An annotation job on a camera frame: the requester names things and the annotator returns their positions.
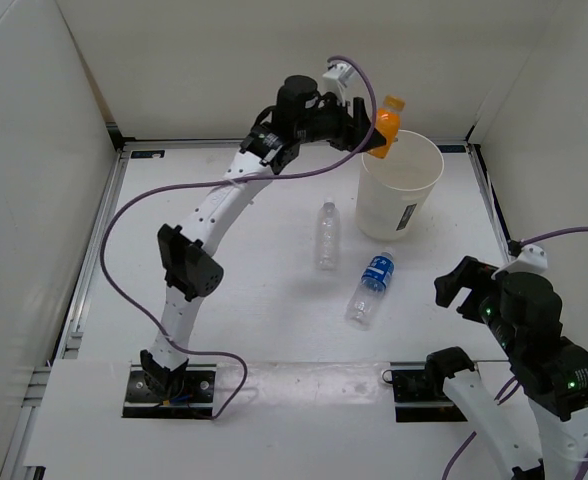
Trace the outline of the orange juice bottle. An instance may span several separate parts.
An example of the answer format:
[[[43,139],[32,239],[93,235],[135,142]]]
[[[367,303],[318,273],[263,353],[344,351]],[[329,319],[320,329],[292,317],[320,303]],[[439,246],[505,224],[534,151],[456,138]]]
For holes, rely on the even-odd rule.
[[[383,159],[389,152],[401,127],[401,113],[405,108],[405,101],[397,96],[386,95],[382,105],[378,108],[376,130],[384,137],[382,146],[372,148],[368,154]]]

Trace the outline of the blue label water bottle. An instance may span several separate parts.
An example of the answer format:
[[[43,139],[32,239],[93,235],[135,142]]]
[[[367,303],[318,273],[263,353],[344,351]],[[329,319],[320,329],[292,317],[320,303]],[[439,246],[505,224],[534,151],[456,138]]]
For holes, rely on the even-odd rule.
[[[345,311],[345,320],[359,330],[368,330],[382,303],[395,270],[395,251],[384,248],[363,271]]]

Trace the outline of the clear plastic bottle white cap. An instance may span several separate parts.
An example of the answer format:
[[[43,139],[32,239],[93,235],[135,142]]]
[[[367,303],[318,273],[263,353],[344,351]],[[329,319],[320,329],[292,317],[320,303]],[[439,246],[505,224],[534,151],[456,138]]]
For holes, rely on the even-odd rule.
[[[332,197],[326,197],[316,221],[315,264],[320,270],[335,270],[340,259],[341,219]]]

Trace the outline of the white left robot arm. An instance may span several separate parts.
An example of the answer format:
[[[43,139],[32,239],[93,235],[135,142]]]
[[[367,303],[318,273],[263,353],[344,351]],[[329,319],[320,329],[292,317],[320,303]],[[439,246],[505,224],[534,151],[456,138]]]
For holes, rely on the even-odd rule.
[[[288,77],[276,102],[257,117],[224,175],[203,202],[176,226],[163,225],[157,234],[165,270],[166,299],[160,330],[153,345],[140,353],[147,386],[171,400],[184,388],[186,348],[199,308],[223,279],[215,261],[218,246],[243,210],[300,152],[302,145],[326,141],[338,151],[361,152],[383,144],[361,98],[349,102],[346,89],[354,70],[337,64],[315,80]]]

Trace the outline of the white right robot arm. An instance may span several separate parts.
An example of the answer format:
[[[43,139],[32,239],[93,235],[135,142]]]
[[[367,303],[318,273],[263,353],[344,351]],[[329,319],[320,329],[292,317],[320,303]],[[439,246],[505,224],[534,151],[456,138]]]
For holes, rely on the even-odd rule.
[[[534,414],[541,448],[520,441],[459,347],[426,358],[423,387],[448,398],[472,425],[503,479],[588,479],[588,351],[562,334],[562,300],[542,275],[466,256],[434,282],[438,306],[461,289],[466,320],[488,327]]]

